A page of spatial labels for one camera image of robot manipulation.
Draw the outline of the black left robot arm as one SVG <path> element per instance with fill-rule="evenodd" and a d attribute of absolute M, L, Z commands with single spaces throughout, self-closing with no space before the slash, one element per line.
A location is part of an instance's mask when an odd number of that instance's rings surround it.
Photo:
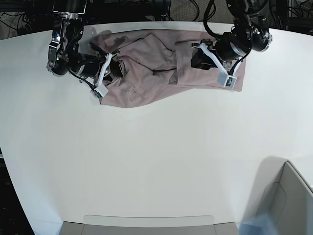
<path fill-rule="evenodd" d="M 251 51 L 267 50 L 272 35 L 269 32 L 267 17 L 259 13 L 268 3 L 266 0 L 259 8 L 254 9 L 246 0 L 228 0 L 226 4 L 234 17 L 234 26 L 230 32 L 218 34 L 208 25 L 211 8 L 215 8 L 214 1 L 210 0 L 204 12 L 203 26 L 213 39 L 202 39 L 200 43 L 192 44 L 197 52 L 191 59 L 191 67 L 201 70 L 218 68 L 220 72 L 234 75 Z"/>

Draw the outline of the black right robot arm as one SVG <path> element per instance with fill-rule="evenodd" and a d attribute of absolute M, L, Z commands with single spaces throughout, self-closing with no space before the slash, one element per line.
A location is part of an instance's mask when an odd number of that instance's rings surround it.
<path fill-rule="evenodd" d="M 47 70 L 55 76 L 70 73 L 80 83 L 87 84 L 94 89 L 100 81 L 100 71 L 104 69 L 104 80 L 112 81 L 114 77 L 122 77 L 120 65 L 109 62 L 107 68 L 104 63 L 109 60 L 109 54 L 91 43 L 92 55 L 79 52 L 79 41 L 84 33 L 84 26 L 88 22 L 85 13 L 95 14 L 93 0 L 55 0 L 53 12 L 57 14 L 54 21 L 52 38 L 48 50 Z"/>

